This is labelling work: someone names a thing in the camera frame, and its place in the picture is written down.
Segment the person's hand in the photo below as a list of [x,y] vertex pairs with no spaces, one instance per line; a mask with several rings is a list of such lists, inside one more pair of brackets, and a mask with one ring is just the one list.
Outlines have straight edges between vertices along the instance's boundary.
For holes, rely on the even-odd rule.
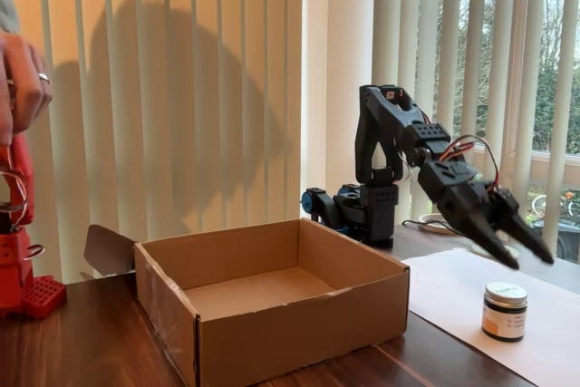
[[1,145],[26,131],[53,98],[40,53],[22,36],[1,33]]

